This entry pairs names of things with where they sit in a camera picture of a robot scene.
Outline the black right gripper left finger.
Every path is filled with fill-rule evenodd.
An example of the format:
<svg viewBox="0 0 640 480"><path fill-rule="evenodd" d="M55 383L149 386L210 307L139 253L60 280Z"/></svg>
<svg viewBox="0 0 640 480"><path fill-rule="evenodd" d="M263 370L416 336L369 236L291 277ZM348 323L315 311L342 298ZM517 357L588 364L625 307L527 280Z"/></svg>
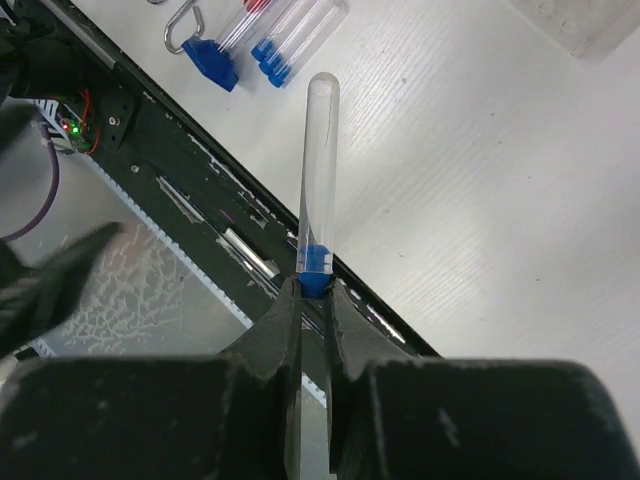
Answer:
<svg viewBox="0 0 640 480"><path fill-rule="evenodd" d="M23 363L1 392L5 479L296 479L301 292L212 356Z"/></svg>

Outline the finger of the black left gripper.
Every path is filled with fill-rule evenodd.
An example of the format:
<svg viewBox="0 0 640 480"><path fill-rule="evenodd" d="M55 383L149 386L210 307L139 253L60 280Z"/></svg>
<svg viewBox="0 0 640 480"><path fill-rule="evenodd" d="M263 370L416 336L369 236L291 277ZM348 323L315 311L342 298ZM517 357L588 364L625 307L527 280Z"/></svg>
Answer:
<svg viewBox="0 0 640 480"><path fill-rule="evenodd" d="M39 263L22 262L1 243L1 356L62 325L75 312L95 263L123 231L108 222Z"/></svg>

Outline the blue capped test tube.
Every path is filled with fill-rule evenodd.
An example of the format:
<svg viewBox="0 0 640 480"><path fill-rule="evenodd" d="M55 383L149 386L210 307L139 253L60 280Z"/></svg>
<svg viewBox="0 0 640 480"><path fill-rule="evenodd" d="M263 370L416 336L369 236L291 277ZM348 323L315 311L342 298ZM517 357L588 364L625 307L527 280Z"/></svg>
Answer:
<svg viewBox="0 0 640 480"><path fill-rule="evenodd" d="M320 14L331 5L331 1L280 1L278 14L269 20L251 56L257 61L266 61L274 54L281 55L284 49L306 37L319 22Z"/></svg>

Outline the red orange stirring rod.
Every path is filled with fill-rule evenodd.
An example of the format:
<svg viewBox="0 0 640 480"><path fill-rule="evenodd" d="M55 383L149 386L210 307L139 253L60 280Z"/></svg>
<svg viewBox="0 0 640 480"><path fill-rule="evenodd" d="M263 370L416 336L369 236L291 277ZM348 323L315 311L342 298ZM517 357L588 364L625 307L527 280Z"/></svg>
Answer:
<svg viewBox="0 0 640 480"><path fill-rule="evenodd" d="M271 0L244 0L243 4L248 13L259 13L266 9L271 3Z"/></svg>

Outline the metal crucible tongs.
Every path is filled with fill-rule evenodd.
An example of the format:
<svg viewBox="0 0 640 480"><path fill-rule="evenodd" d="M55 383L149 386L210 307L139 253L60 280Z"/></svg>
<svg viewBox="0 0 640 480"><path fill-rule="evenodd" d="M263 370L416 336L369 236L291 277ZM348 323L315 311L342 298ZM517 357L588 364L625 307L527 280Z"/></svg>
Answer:
<svg viewBox="0 0 640 480"><path fill-rule="evenodd" d="M204 31L205 21L199 2L182 1L164 27L164 46L170 54L178 55L183 52L184 41L200 38Z"/></svg>

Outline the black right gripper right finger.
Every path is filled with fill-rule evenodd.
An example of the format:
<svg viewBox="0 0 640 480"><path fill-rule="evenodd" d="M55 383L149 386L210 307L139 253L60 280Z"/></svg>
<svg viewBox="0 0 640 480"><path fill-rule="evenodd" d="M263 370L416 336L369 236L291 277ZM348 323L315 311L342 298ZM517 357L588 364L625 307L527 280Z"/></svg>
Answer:
<svg viewBox="0 0 640 480"><path fill-rule="evenodd" d="M411 355L325 297L329 468L340 479L635 479L605 386L558 360Z"/></svg>

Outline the small green circuit board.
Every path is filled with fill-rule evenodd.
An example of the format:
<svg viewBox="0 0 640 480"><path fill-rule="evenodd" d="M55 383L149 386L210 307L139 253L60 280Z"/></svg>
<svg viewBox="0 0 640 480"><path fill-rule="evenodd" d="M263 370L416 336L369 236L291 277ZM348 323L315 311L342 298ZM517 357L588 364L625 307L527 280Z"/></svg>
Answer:
<svg viewBox="0 0 640 480"><path fill-rule="evenodd" d="M94 154L101 140L101 121L88 88L78 92L75 103L61 103L56 121L71 148L82 154Z"/></svg>

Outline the clear plastic tube rack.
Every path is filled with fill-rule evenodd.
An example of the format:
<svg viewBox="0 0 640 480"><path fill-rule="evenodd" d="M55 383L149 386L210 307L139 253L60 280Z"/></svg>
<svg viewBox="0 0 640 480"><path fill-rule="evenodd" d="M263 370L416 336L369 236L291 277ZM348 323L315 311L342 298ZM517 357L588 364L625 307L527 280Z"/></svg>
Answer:
<svg viewBox="0 0 640 480"><path fill-rule="evenodd" d="M509 4L573 58L601 60L639 29L636 0L515 0Z"/></svg>

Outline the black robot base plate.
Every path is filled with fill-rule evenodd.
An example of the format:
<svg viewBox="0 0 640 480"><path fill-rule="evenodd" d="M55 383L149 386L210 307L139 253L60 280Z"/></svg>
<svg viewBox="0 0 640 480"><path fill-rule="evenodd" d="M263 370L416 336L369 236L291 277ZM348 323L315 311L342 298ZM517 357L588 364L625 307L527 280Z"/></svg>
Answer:
<svg viewBox="0 0 640 480"><path fill-rule="evenodd" d="M20 1L85 56L92 159L179 254L251 318L295 270L294 215L69 1Z"/></svg>

